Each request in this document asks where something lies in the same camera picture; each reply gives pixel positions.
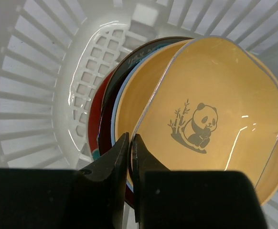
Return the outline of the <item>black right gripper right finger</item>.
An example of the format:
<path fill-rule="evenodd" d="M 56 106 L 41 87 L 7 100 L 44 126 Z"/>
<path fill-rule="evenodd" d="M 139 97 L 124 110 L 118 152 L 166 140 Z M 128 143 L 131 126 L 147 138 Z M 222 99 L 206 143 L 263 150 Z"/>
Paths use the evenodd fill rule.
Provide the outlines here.
<path fill-rule="evenodd" d="M 239 171 L 170 171 L 132 141 L 135 220 L 141 229 L 265 229 L 253 185 Z"/>

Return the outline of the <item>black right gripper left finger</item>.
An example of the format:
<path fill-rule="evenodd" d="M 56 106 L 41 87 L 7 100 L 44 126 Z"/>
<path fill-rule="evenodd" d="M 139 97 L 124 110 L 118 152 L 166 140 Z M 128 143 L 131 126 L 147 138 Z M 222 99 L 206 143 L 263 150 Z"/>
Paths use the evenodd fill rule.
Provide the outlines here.
<path fill-rule="evenodd" d="M 80 170 L 0 168 L 0 229 L 122 227 L 129 134 Z"/>

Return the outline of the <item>red plate with teal flower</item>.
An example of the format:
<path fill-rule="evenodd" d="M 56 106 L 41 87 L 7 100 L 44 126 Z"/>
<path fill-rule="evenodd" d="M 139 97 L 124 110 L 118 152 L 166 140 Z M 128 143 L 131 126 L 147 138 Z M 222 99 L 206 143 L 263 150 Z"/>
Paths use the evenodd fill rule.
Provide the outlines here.
<path fill-rule="evenodd" d="M 97 160 L 100 157 L 97 144 L 97 136 L 101 118 L 102 102 L 105 95 L 105 90 L 113 72 L 114 71 L 109 73 L 99 85 L 90 105 L 90 111 L 87 121 L 87 144 L 89 146 L 93 160 Z"/>

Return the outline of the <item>light blue round plate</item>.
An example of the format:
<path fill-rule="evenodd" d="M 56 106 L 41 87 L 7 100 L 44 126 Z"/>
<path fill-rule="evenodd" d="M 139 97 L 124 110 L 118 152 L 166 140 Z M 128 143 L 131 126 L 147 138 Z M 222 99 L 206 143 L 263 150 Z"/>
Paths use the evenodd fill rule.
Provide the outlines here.
<path fill-rule="evenodd" d="M 127 74 L 126 78 L 124 79 L 124 81 L 123 81 L 123 83 L 122 83 L 122 85 L 121 85 L 121 87 L 118 91 L 118 94 L 117 94 L 115 102 L 114 102 L 114 107 L 113 107 L 112 116 L 111 116 L 111 126 L 110 126 L 110 137 L 111 137 L 111 145 L 112 146 L 116 142 L 116 139 L 115 139 L 115 122 L 116 122 L 116 117 L 117 117 L 118 104 L 119 104 L 122 93 L 123 93 L 128 81 L 130 80 L 130 78 L 132 77 L 133 73 L 136 71 L 137 68 L 138 68 L 138 64 L 134 65 L 133 69 Z"/>

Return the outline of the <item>dark red rimmed round plate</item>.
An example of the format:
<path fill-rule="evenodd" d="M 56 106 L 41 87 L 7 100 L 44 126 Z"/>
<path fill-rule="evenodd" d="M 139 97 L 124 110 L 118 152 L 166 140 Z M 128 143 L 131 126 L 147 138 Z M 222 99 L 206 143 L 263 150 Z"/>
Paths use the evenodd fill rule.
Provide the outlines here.
<path fill-rule="evenodd" d="M 135 66 L 153 51 L 176 42 L 189 40 L 190 37 L 164 37 L 144 43 L 128 56 L 126 56 L 114 70 L 109 83 L 106 87 L 101 107 L 101 117 L 97 136 L 99 154 L 102 156 L 112 148 L 111 143 L 111 116 L 114 103 L 122 84 L 126 81 L 128 74 Z"/>

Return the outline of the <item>yellow square panda dish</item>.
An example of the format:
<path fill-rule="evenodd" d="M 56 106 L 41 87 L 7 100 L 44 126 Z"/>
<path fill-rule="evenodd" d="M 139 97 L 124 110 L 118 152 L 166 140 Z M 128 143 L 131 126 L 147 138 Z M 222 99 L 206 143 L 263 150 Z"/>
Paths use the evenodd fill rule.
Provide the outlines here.
<path fill-rule="evenodd" d="M 170 170 L 241 171 L 256 186 L 278 141 L 278 86 L 231 40 L 175 54 L 135 129 Z"/>

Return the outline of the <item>yellow round plate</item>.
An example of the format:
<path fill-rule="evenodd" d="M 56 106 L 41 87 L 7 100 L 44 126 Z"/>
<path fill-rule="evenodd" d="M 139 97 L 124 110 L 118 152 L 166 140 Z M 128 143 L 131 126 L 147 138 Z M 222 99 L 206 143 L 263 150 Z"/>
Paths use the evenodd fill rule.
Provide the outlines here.
<path fill-rule="evenodd" d="M 134 139 L 136 135 L 134 129 L 155 92 L 164 71 L 178 50 L 191 41 L 186 40 L 163 47 L 144 58 L 138 64 L 138 68 L 128 81 L 118 104 L 115 122 L 116 141 L 125 132 L 130 134 L 130 139 Z M 278 86 L 277 78 L 268 67 L 257 57 L 249 52 L 247 53 L 264 68 Z M 254 187 L 261 204 L 268 202 L 278 190 L 278 141 L 260 181 Z"/>

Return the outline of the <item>white plastic dish bin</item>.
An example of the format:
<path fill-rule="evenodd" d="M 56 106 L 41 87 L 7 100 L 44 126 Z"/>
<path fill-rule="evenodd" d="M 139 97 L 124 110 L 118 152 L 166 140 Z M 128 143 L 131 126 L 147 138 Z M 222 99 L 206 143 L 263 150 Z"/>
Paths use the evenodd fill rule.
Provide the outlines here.
<path fill-rule="evenodd" d="M 152 40 L 210 35 L 278 79 L 278 0 L 0 0 L 0 167 L 86 166 L 109 73 Z"/>

